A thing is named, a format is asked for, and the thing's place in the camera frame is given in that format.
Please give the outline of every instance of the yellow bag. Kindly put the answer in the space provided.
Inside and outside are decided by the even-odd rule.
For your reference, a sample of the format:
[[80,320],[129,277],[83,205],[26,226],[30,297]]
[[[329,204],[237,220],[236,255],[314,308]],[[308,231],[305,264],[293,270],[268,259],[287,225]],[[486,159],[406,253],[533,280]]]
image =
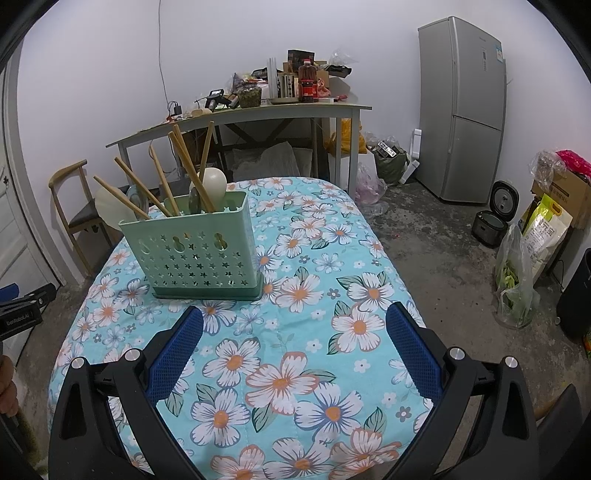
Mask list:
[[[341,155],[350,155],[351,154],[351,119],[350,118],[342,118],[340,121],[340,129],[341,129],[341,148],[340,152]],[[324,148],[333,156],[336,156],[336,132],[332,133],[330,139],[324,142]],[[359,153],[367,153],[367,148],[365,148],[365,139],[361,134],[361,123],[359,124]]]

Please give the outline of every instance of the blue floral tablecloth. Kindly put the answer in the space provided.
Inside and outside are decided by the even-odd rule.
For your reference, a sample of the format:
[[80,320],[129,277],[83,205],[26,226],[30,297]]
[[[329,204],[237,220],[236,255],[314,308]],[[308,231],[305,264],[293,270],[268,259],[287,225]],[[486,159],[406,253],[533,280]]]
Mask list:
[[[205,332],[157,408],[206,478],[344,480],[396,460],[432,406],[385,330],[393,301],[424,326],[404,282],[336,186],[274,177],[228,185],[238,189],[249,194],[262,298],[157,299],[124,239],[60,349],[50,426],[74,357],[116,361],[193,304]],[[109,404],[133,464],[149,469],[119,399]]]

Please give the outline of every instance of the black rice cooker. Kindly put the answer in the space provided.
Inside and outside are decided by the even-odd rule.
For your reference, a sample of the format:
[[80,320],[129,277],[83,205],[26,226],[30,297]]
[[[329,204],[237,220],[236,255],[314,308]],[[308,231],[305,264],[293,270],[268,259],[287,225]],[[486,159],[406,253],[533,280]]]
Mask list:
[[518,205],[517,190],[507,182],[496,181],[489,201],[491,209],[476,214],[472,223],[472,235],[487,247],[498,247],[509,228],[507,222],[513,220]]

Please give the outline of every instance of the white wall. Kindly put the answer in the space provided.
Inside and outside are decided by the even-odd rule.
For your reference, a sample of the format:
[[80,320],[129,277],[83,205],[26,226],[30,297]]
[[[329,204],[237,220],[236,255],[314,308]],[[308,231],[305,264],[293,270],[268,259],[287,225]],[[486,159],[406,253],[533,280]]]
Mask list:
[[[527,164],[536,151],[571,148],[591,158],[591,85],[559,34],[526,0],[326,1],[314,4],[309,20],[291,7],[287,12],[292,4],[163,0],[169,99],[187,105],[224,86],[234,71],[264,67],[270,56],[282,61],[288,48],[325,59],[342,46],[359,60],[346,79],[350,98],[374,107],[362,115],[363,127],[394,134],[407,146],[419,120],[417,28],[456,15],[502,42],[510,84],[498,178],[518,188],[522,210],[530,201]],[[125,183],[112,162],[117,150],[104,146],[165,116],[157,9],[157,0],[60,0],[25,39],[18,97],[22,147],[35,197],[65,255],[48,202],[50,174],[87,158],[90,175]],[[172,167],[168,144],[157,147]],[[131,162],[156,185],[146,150],[132,149]],[[64,195],[74,213],[82,191]]]

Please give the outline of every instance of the white door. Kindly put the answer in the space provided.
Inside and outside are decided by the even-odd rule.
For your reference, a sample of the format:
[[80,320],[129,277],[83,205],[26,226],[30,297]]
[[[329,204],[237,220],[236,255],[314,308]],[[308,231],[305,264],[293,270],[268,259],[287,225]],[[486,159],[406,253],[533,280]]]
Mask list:
[[[59,286],[27,226],[13,188],[4,143],[4,72],[0,72],[0,288],[16,283],[25,295],[47,283]],[[4,355],[17,363],[31,330],[4,341]]]

